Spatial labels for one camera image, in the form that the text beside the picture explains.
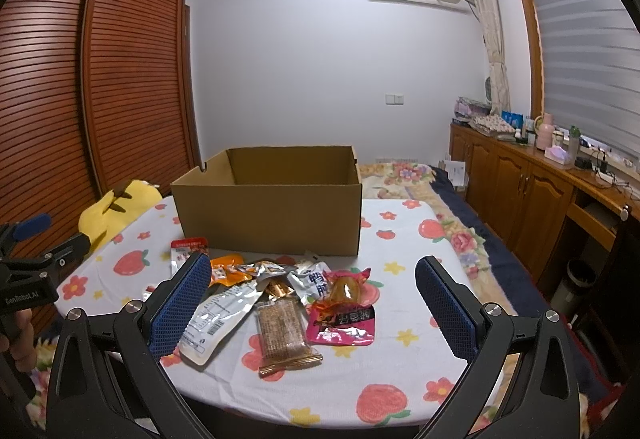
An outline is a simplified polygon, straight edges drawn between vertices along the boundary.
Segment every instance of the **floral bedsheet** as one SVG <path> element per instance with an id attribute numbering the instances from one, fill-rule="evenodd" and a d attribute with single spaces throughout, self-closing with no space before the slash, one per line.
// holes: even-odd
<path id="1" fill-rule="evenodd" d="M 433 190 L 431 183 L 435 175 L 431 167 L 416 163 L 382 163 L 358 165 L 362 177 L 362 197 L 364 199 L 413 199 L 428 203 L 436 213 L 440 228 L 433 228 L 434 237 L 447 239 L 460 259 L 474 293 L 482 303 L 496 302 L 509 314 L 516 315 L 510 301 L 491 272 L 491 263 L 484 249 L 484 239 L 474 228 L 467 228 L 460 222 Z M 510 355 L 504 364 L 504 377 L 498 395 L 492 406 L 486 407 L 478 424 L 488 425 L 494 418 L 504 394 L 511 382 L 518 361 L 517 355 Z M 587 399 L 580 394 L 581 432 L 588 437 L 586 422 Z"/>
<path id="2" fill-rule="evenodd" d="M 426 228 L 432 239 L 447 239 L 470 280 L 475 294 L 481 302 L 494 301 L 499 303 L 509 314 L 515 314 L 497 280 L 491 272 L 491 264 L 484 249 L 484 240 L 473 228 L 463 225 L 443 202 L 440 196 L 431 188 L 435 180 L 433 171 L 422 164 L 374 164 L 359 165 L 363 183 L 363 198 L 365 199 L 412 199 L 421 200 L 433 209 L 440 225 Z M 49 372 L 52 365 L 57 339 L 51 342 L 38 340 L 38 364 L 33 371 L 32 379 L 38 393 L 28 406 L 28 412 L 34 423 L 44 428 L 46 421 L 46 402 L 49 383 Z M 502 401 L 506 389 L 513 376 L 517 357 L 511 355 L 505 363 L 504 377 L 497 398 L 492 406 L 486 407 L 478 419 L 477 427 L 488 425 Z M 586 398 L 580 395 L 580 409 L 582 415 L 582 433 L 588 437 L 586 424 Z"/>

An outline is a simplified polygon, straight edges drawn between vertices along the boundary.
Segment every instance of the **trash can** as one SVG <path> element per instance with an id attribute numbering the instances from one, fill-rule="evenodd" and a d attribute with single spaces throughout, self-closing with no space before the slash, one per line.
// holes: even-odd
<path id="1" fill-rule="evenodd" d="M 582 259 L 569 260 L 562 281 L 551 298 L 551 307 L 570 320 L 595 281 L 596 274 L 589 264 Z"/>

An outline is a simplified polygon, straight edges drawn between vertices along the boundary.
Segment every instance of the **snack package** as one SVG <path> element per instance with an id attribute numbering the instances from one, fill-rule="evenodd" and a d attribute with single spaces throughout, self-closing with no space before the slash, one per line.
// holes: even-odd
<path id="1" fill-rule="evenodd" d="M 240 282 L 246 282 L 253 278 L 252 275 L 238 269 L 244 264 L 242 255 L 225 255 L 218 259 L 211 259 L 211 282 L 209 287 L 215 283 L 231 287 Z"/>
<path id="2" fill-rule="evenodd" d="M 324 276 L 325 273 L 331 273 L 331 270 L 324 262 L 304 262 L 287 275 L 287 280 L 296 291 L 307 313 L 313 302 L 324 300 L 329 296 L 329 282 Z"/>
<path id="3" fill-rule="evenodd" d="M 306 341 L 322 345 L 370 345 L 376 335 L 373 305 L 339 304 L 322 309 L 313 304 Z"/>
<path id="4" fill-rule="evenodd" d="M 269 281 L 286 271 L 278 265 L 252 265 L 256 278 L 211 295 L 193 313 L 178 348 L 196 365 L 204 365 L 222 339 L 240 324 Z"/>
<path id="5" fill-rule="evenodd" d="M 306 340 L 325 345 L 370 345 L 375 337 L 373 305 L 363 306 L 361 286 L 371 269 L 360 273 L 336 271 L 324 273 L 329 296 L 315 301 L 310 308 Z"/>
<path id="6" fill-rule="evenodd" d="M 271 280 L 264 291 L 269 295 L 269 300 L 279 300 L 294 292 L 282 277 Z"/>
<path id="7" fill-rule="evenodd" d="M 207 239 L 181 239 L 171 243 L 171 276 L 178 273 L 178 269 L 187 262 L 190 254 L 194 251 L 201 251 L 205 255 L 209 254 L 209 244 Z"/>
<path id="8" fill-rule="evenodd" d="M 308 369 L 322 362 L 322 355 L 305 342 L 297 300 L 285 297 L 260 304 L 257 313 L 262 344 L 260 377 L 278 371 Z"/>

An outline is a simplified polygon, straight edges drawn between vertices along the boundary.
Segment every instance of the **white wall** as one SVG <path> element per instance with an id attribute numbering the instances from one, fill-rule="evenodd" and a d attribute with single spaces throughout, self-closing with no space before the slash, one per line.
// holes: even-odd
<path id="1" fill-rule="evenodd" d="M 498 7 L 504 34 L 504 62 L 511 94 L 511 110 L 519 114 L 529 114 L 531 64 L 522 0 L 498 0 Z"/>
<path id="2" fill-rule="evenodd" d="M 193 0 L 203 158 L 233 146 L 354 145 L 435 163 L 459 96 L 484 97 L 479 23 L 460 10 L 369 0 Z M 385 105 L 404 94 L 404 106 Z"/>

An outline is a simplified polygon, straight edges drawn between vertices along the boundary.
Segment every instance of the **pink container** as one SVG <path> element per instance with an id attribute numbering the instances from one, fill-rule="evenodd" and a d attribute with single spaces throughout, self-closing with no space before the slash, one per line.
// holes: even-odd
<path id="1" fill-rule="evenodd" d="M 538 138 L 536 139 L 538 150 L 545 151 L 552 146 L 552 135 L 555 129 L 554 117 L 551 114 L 545 114 L 542 118 L 542 124 L 538 127 Z"/>

